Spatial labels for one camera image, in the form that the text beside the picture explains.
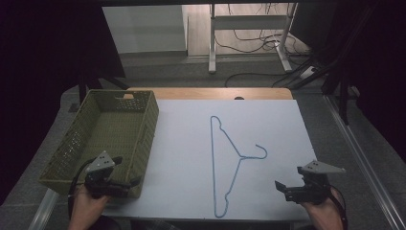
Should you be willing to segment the person's right hand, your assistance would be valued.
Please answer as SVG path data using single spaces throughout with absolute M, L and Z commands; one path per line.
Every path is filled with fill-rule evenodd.
M 328 198 L 319 205 L 302 203 L 316 230 L 345 230 L 340 209 L 344 207 L 341 194 L 335 189 L 330 189 L 334 200 Z

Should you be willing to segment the white table cover sheet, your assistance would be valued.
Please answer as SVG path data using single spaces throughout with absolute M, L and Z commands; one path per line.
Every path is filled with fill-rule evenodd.
M 197 220 L 305 220 L 305 210 L 285 200 L 275 182 L 302 183 L 297 167 L 314 160 L 298 104 L 294 100 L 161 100 L 142 193 L 114 199 L 112 217 Z M 244 152 L 258 144 L 264 161 L 244 163 L 228 214 L 214 216 L 210 118 L 215 115 Z

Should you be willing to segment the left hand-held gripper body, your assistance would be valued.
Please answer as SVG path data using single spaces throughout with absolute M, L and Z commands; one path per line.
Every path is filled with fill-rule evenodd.
M 104 150 L 86 168 L 84 186 L 93 198 L 100 198 L 101 196 L 127 196 L 130 189 L 129 183 L 111 178 L 111 174 L 117 166 L 112 164 L 113 158 Z

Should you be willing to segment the dark curtain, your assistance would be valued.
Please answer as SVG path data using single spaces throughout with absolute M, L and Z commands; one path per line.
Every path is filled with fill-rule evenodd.
M 0 0 L 0 205 L 54 123 L 61 95 L 123 75 L 102 6 Z
M 335 12 L 319 53 L 327 65 L 334 60 L 345 29 L 361 4 L 355 0 L 320 0 Z M 351 49 L 345 67 L 350 85 L 360 93 L 356 103 L 366 118 L 406 163 L 406 0 L 375 0 L 376 8 Z

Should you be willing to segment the metal floor rail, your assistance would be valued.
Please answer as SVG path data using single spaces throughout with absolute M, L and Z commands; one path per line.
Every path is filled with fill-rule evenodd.
M 406 230 L 406 220 L 400 216 L 393 199 L 391 198 L 384 184 L 378 178 L 377 173 L 373 169 L 366 153 L 361 148 L 360 143 L 352 132 L 351 127 L 346 125 L 343 119 L 340 117 L 338 105 L 334 101 L 333 97 L 324 96 L 324 101 L 326 102 L 335 123 L 346 140 L 346 143 L 348 144 L 360 171 L 369 184 L 369 187 L 371 188 L 372 193 L 392 230 Z
M 36 213 L 34 214 L 28 230 L 45 230 L 58 198 L 59 194 L 55 191 L 51 189 L 46 191 L 36 210 Z

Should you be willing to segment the white metal desk frame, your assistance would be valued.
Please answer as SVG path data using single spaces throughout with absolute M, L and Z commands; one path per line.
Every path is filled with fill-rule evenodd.
M 297 4 L 287 8 L 285 15 L 215 15 L 215 4 L 210 5 L 209 72 L 216 71 L 215 32 L 224 30 L 281 30 L 282 37 L 275 42 L 276 52 L 286 73 L 293 71 L 285 52 L 285 42 L 290 31 Z

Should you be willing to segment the white power strip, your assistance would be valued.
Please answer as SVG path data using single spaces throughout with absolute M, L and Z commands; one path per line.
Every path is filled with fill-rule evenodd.
M 314 73 L 316 73 L 318 71 L 318 69 L 315 66 L 309 66 L 307 69 L 305 69 L 301 75 L 300 78 L 302 80 L 310 77 L 311 75 L 313 75 Z

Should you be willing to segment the olive green woven basket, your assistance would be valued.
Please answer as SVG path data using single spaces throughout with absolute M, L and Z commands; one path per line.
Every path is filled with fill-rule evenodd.
M 141 195 L 159 108 L 150 90 L 91 90 L 79 107 L 72 124 L 44 168 L 39 182 L 59 194 L 69 193 L 75 176 L 83 182 L 86 161 L 104 150 L 123 162 L 114 168 L 111 178 L 129 183 L 142 177 L 126 197 Z

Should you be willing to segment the white wall panel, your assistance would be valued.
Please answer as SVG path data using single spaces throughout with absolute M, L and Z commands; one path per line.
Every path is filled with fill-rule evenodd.
M 186 50 L 182 7 L 103 7 L 120 54 Z

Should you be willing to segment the person's left hand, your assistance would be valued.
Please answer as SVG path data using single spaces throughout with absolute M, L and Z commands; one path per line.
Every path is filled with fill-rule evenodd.
M 74 205 L 68 230 L 89 230 L 102 216 L 110 197 L 103 195 L 93 198 L 84 185 L 74 194 Z

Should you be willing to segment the blue wire clothes hanger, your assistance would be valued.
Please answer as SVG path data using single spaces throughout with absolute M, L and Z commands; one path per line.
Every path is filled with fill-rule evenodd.
M 214 216 L 223 219 L 228 214 L 241 166 L 246 162 L 264 161 L 268 157 L 268 150 L 255 144 L 253 152 L 242 151 L 221 119 L 215 115 L 210 118 L 210 141 Z

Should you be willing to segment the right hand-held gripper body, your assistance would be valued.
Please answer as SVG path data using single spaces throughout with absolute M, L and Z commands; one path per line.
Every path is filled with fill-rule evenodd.
M 331 173 L 346 172 L 344 168 L 338 168 L 317 160 L 313 160 L 302 167 L 306 171 L 306 175 L 302 175 L 304 185 L 302 187 L 287 187 L 287 192 L 283 193 L 286 201 L 309 202 L 319 205 L 331 197 L 331 185 L 327 176 Z

